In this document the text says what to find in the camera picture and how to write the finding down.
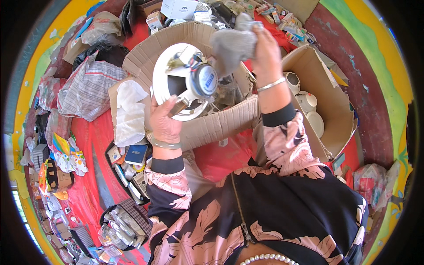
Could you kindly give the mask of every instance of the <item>houndstooth box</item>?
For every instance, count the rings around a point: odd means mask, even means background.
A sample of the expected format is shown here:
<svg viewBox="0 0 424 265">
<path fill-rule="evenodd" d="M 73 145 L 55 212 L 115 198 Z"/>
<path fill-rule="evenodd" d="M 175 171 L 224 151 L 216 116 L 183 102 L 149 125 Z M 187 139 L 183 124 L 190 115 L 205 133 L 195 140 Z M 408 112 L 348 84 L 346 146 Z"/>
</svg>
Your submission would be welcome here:
<svg viewBox="0 0 424 265">
<path fill-rule="evenodd" d="M 32 150 L 32 161 L 34 162 L 34 169 L 40 172 L 41 165 L 49 158 L 50 149 L 47 144 L 39 144 Z"/>
</svg>

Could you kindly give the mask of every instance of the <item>black cuff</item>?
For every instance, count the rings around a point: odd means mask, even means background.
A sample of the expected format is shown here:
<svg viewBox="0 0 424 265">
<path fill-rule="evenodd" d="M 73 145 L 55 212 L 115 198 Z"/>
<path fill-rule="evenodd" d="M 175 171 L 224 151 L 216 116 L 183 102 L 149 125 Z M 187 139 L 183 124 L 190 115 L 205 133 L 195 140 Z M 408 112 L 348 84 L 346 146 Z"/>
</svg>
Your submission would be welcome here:
<svg viewBox="0 0 424 265">
<path fill-rule="evenodd" d="M 281 124 L 286 124 L 288 121 L 291 121 L 295 116 L 296 110 L 294 109 L 293 104 L 290 102 L 282 109 L 279 109 L 275 112 L 262 114 L 262 120 L 264 122 L 264 126 L 277 127 Z"/>
<path fill-rule="evenodd" d="M 154 172 L 166 175 L 180 172 L 184 169 L 183 156 L 167 160 L 153 158 L 150 169 Z"/>
</svg>

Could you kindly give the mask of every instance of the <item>woman's right hand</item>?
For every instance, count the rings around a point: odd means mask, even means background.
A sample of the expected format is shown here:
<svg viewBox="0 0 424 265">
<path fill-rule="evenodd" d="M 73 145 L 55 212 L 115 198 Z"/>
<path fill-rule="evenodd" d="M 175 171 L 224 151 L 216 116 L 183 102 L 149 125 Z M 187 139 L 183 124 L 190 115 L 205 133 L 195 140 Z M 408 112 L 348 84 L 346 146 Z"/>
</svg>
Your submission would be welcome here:
<svg viewBox="0 0 424 265">
<path fill-rule="evenodd" d="M 277 41 L 265 29 L 254 26 L 252 31 L 256 34 L 256 58 L 252 60 L 252 67 L 256 74 L 257 87 L 271 84 L 282 77 L 281 51 Z"/>
</svg>

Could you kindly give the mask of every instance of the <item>pearl necklace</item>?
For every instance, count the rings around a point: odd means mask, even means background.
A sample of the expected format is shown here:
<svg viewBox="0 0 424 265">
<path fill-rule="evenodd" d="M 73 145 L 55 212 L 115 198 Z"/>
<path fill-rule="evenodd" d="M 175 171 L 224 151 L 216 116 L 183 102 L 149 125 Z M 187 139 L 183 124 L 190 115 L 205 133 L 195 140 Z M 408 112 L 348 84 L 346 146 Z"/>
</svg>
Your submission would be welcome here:
<svg viewBox="0 0 424 265">
<path fill-rule="evenodd" d="M 244 262 L 240 263 L 240 265 L 246 265 L 250 264 L 251 262 L 259 259 L 275 259 L 279 261 L 283 261 L 284 263 L 287 263 L 288 265 L 299 265 L 299 263 L 295 263 L 294 260 L 290 260 L 289 258 L 286 258 L 284 256 L 281 256 L 280 254 L 261 254 L 256 255 L 254 257 L 250 257 L 250 259 L 246 259 Z"/>
</svg>

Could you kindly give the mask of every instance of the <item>silver bracelet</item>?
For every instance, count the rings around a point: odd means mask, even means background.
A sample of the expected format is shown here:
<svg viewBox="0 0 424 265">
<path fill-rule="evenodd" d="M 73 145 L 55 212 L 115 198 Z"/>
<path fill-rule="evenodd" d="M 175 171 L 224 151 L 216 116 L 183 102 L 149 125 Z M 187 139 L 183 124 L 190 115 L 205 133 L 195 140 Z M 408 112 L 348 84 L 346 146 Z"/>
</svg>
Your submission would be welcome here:
<svg viewBox="0 0 424 265">
<path fill-rule="evenodd" d="M 157 146 L 157 147 L 160 147 L 160 148 L 163 148 L 163 149 L 170 149 L 170 150 L 177 150 L 177 149 L 180 149 L 181 146 L 183 146 L 183 144 L 181 142 L 178 142 L 176 144 L 170 144 L 170 143 L 167 143 L 167 142 L 161 142 L 159 140 L 156 140 L 153 137 L 152 137 L 152 140 L 150 142 L 153 144 L 153 146 Z"/>
<path fill-rule="evenodd" d="M 271 88 L 271 87 L 273 87 L 273 86 L 276 86 L 276 85 L 278 85 L 279 83 L 282 83 L 282 82 L 284 82 L 284 81 L 286 81 L 286 78 L 285 78 L 285 77 L 281 77 L 280 79 L 278 79 L 278 80 L 277 80 L 277 81 L 275 81 L 274 83 L 271 83 L 271 84 L 268 84 L 268 85 L 263 86 L 263 87 L 261 87 L 261 88 L 258 88 L 258 89 L 257 89 L 257 91 L 258 91 L 258 92 L 264 91 L 265 89 L 268 89 L 268 88 Z"/>
</svg>

